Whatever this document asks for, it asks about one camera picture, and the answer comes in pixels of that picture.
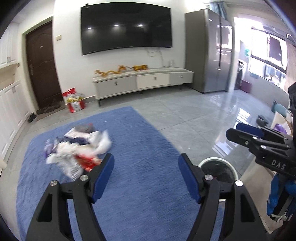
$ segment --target gray drawer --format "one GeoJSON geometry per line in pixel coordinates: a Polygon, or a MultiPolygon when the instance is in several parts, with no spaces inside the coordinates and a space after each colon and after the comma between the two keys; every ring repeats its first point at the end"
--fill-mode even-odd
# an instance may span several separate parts
{"type": "Polygon", "coordinates": [[[96,89],[99,91],[100,98],[132,91],[136,89],[136,77],[129,76],[98,82],[96,83],[96,89]]]}
{"type": "Polygon", "coordinates": [[[193,78],[193,73],[171,73],[170,74],[170,85],[191,83],[193,78]]]}

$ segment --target brown door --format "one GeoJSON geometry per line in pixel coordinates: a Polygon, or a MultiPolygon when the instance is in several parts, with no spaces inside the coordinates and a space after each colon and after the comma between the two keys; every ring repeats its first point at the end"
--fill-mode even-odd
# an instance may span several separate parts
{"type": "Polygon", "coordinates": [[[26,50],[32,87],[39,108],[62,101],[52,48],[52,21],[26,35],[26,50]]]}

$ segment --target door handle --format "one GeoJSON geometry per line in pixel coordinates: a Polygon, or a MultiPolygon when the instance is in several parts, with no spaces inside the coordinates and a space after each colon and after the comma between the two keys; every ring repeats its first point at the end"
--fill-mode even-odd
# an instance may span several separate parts
{"type": "Polygon", "coordinates": [[[30,75],[32,76],[33,74],[34,74],[34,72],[33,72],[33,65],[32,64],[30,64],[30,75]]]}

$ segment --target blue gripper pad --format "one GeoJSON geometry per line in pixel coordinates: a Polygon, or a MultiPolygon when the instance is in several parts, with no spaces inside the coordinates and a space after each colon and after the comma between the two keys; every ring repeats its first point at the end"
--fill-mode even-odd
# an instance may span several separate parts
{"type": "Polygon", "coordinates": [[[94,183],[94,194],[91,197],[94,203],[102,197],[113,168],[114,168],[114,156],[110,155],[109,159],[105,162],[103,169],[101,170],[98,178],[94,183]]]}
{"type": "Polygon", "coordinates": [[[244,131],[247,132],[251,135],[254,135],[256,137],[259,138],[263,138],[264,137],[264,133],[260,128],[254,127],[254,126],[250,126],[244,123],[238,123],[236,126],[236,129],[239,131],[244,131]]]}
{"type": "Polygon", "coordinates": [[[193,172],[191,171],[189,165],[185,161],[182,155],[179,156],[178,165],[180,172],[183,176],[187,189],[189,191],[190,196],[196,201],[199,202],[201,196],[199,194],[199,188],[196,178],[194,177],[193,172]]]}

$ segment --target blue glove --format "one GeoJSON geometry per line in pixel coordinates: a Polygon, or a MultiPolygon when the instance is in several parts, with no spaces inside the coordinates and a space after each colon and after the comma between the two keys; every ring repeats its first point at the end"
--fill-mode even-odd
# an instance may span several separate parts
{"type": "MultiPolygon", "coordinates": [[[[267,201],[267,215],[270,216],[279,202],[279,174],[277,173],[271,181],[270,195],[267,201]]],[[[296,183],[293,180],[287,180],[284,184],[286,192],[296,198],[296,183]]],[[[292,202],[288,208],[288,213],[293,214],[296,210],[296,202],[292,202]]]]}

